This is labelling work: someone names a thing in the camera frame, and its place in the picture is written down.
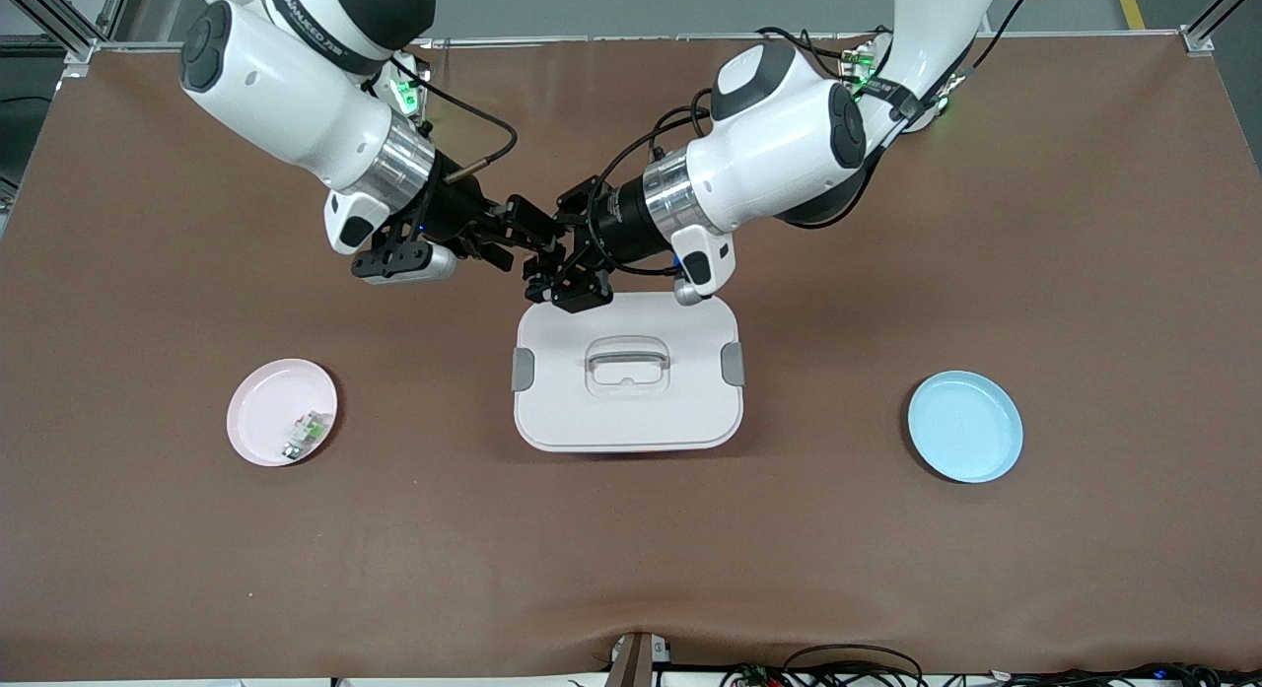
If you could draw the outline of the white lidded storage box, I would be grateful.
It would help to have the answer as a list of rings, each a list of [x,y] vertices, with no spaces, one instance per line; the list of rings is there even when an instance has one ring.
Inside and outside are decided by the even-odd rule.
[[[670,367],[610,364],[591,373],[588,346],[618,335],[658,337]],[[721,349],[740,341],[734,311],[721,298],[678,306],[666,292],[616,296],[570,314],[533,306],[517,347],[535,355],[528,391],[514,391],[514,419],[528,445],[555,453],[634,453],[724,445],[743,417],[745,386],[721,376]]]

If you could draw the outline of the brown table mat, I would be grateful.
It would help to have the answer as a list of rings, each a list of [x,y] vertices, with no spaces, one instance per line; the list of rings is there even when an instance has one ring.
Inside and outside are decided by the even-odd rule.
[[[586,672],[627,631],[1262,668],[1262,176],[1177,37],[1006,37],[843,224],[740,230],[702,452],[524,445],[522,279],[363,284],[323,201],[174,53],[62,85],[0,239],[0,681]],[[252,465],[227,407],[283,359],[337,421]],[[1021,414],[992,482],[912,448],[946,370]]]

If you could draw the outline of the pink round plate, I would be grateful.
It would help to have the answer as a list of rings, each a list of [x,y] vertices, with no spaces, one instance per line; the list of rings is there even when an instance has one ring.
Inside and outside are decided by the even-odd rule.
[[[286,431],[310,410],[333,415],[329,433],[321,442],[324,445],[337,421],[338,405],[337,386],[326,367],[302,359],[270,361],[249,373],[233,391],[226,414],[227,437],[239,457],[252,465],[297,465],[303,458],[281,457]]]

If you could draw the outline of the light blue round plate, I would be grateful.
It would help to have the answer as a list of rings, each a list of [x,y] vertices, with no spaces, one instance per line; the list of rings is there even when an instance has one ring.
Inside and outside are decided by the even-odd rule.
[[[1023,422],[1011,397],[989,378],[946,370],[925,378],[905,415],[912,448],[938,475],[992,482],[1013,470]]]

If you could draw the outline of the metal table edge rail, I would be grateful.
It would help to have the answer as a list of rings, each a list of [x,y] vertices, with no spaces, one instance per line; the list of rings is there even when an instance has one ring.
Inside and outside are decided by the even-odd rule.
[[[1122,32],[1005,32],[1005,37],[1181,37],[1180,30],[1122,30]],[[745,40],[761,39],[761,33],[680,33],[655,37],[419,37],[410,45],[420,49],[445,48],[519,48],[519,45],[545,45],[553,43],[622,43],[622,40]],[[180,51],[180,40],[98,40],[95,52],[172,53]]]

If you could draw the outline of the green and white switch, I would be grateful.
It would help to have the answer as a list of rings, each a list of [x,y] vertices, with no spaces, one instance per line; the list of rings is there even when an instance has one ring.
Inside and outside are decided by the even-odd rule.
[[[317,450],[332,429],[332,421],[333,415],[316,410],[303,414],[286,431],[281,457],[286,461],[299,461]]]

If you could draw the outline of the metal table edge bracket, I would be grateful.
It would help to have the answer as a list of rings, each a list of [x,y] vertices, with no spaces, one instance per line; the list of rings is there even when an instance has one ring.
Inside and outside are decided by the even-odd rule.
[[[617,639],[611,659],[603,687],[666,687],[671,645],[663,635],[628,633]]]

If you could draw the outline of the aluminium frame post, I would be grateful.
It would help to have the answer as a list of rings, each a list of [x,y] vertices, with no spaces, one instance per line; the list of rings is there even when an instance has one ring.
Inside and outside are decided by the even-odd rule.
[[[126,0],[0,0],[0,45],[59,48],[90,61],[116,40]]]
[[[1209,56],[1215,49],[1212,42],[1213,32],[1235,13],[1247,0],[1212,0],[1212,4],[1190,24],[1179,28],[1184,49],[1189,56]]]

